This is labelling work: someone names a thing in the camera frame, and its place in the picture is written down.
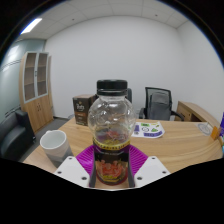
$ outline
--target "desk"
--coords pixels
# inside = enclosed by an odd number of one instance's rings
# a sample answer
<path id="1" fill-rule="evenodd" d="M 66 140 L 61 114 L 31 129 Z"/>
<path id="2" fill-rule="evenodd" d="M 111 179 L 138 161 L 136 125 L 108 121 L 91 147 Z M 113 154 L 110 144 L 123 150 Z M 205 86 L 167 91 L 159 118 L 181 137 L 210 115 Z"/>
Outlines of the desk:
<path id="1" fill-rule="evenodd" d="M 206 110 L 197 104 L 178 101 L 177 113 L 184 116 L 184 121 L 208 122 L 212 127 L 219 128 L 220 123 Z"/>
<path id="2" fill-rule="evenodd" d="M 138 122 L 155 122 L 140 120 Z M 165 134 L 157 139 L 131 137 L 131 144 L 148 156 L 157 156 L 163 165 L 174 173 L 187 166 L 222 158 L 222 149 L 218 140 L 205 136 L 194 122 L 160 121 Z M 75 118 L 69 120 L 59 130 L 67 135 L 74 156 L 92 145 L 92 134 L 87 126 L 77 125 Z M 48 159 L 41 146 L 38 146 L 24 161 L 50 173 L 56 168 Z M 96 179 L 96 188 L 128 188 L 128 181 L 116 186 L 102 184 Z"/>

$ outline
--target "black lid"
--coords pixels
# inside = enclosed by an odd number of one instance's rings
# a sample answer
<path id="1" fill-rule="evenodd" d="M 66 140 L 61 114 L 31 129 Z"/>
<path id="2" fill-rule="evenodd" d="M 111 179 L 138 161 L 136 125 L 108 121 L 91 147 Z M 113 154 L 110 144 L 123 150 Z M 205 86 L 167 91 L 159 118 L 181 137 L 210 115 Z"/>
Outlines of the black lid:
<path id="1" fill-rule="evenodd" d="M 97 81 L 97 95 L 125 96 L 127 95 L 128 82 L 119 79 L 104 79 Z"/>

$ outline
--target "cabinet door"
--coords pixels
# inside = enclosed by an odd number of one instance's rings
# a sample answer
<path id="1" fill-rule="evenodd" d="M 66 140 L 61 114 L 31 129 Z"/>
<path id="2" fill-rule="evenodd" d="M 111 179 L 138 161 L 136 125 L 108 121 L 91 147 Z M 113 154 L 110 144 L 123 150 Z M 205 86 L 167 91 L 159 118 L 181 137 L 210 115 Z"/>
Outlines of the cabinet door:
<path id="1" fill-rule="evenodd" d="M 26 60 L 24 63 L 24 102 L 34 99 L 35 96 L 35 64 L 36 64 L 36 53 L 27 53 Z"/>
<path id="2" fill-rule="evenodd" d="M 40 97 L 39 99 L 40 107 L 41 107 L 41 115 L 44 119 L 45 124 L 53 120 L 53 115 L 47 96 Z"/>
<path id="3" fill-rule="evenodd" d="M 36 132 L 42 127 L 40 122 L 39 107 L 36 100 L 32 100 L 24 105 L 25 111 L 28 113 L 33 131 Z"/>
<path id="4" fill-rule="evenodd" d="M 37 97 L 45 95 L 47 91 L 47 63 L 48 54 L 39 53 L 38 63 L 36 70 L 36 80 L 37 80 Z"/>

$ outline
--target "ceiling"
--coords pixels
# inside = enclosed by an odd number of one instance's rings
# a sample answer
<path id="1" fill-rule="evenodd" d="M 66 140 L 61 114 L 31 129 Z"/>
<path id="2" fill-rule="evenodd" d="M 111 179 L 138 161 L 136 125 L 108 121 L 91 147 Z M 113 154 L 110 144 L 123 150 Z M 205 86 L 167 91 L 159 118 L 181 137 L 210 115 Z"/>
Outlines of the ceiling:
<path id="1" fill-rule="evenodd" d="M 21 39 L 48 39 L 77 23 L 105 16 L 137 16 L 178 28 L 188 19 L 156 0 L 68 0 L 40 15 L 42 21 Z"/>

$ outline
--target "glass jar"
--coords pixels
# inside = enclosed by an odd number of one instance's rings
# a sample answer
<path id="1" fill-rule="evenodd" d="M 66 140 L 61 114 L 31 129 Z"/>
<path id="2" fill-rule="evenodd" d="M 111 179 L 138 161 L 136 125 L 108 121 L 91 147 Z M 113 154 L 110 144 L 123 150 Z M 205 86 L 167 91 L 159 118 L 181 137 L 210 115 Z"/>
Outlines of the glass jar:
<path id="1" fill-rule="evenodd" d="M 136 114 L 127 95 L 127 81 L 97 81 L 99 98 L 89 109 L 88 126 L 93 135 L 96 174 L 108 185 L 127 178 L 130 136 Z"/>

